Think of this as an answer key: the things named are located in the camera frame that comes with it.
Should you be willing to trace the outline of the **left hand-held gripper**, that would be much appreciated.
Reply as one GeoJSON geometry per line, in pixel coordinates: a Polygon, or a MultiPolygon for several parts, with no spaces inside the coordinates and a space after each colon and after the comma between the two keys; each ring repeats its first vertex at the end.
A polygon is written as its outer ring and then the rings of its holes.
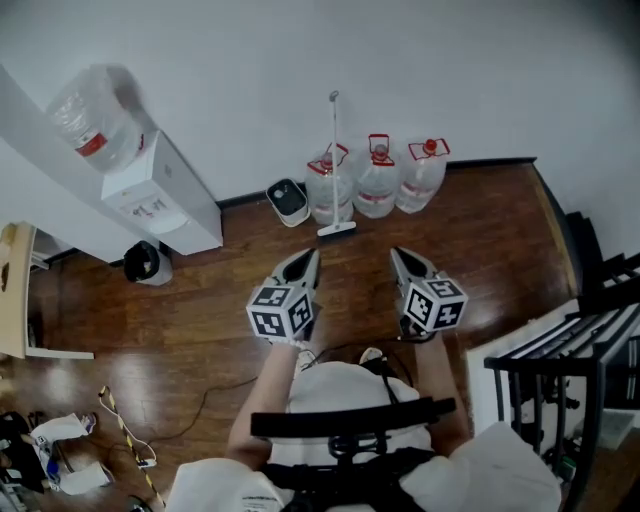
{"type": "Polygon", "coordinates": [[[253,289],[246,312],[256,337],[292,346],[309,344],[316,321],[320,262],[318,249],[299,251],[281,261],[272,276],[253,289]]]}

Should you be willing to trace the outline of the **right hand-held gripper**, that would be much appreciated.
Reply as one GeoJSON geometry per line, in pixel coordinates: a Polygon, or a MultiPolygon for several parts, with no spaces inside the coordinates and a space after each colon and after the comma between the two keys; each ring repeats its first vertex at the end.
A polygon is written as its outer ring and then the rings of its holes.
{"type": "Polygon", "coordinates": [[[426,341],[438,331],[458,327],[469,300],[458,282],[435,278],[438,270],[432,262],[404,247],[390,250],[390,265],[400,295],[396,308],[402,338],[426,341]]]}

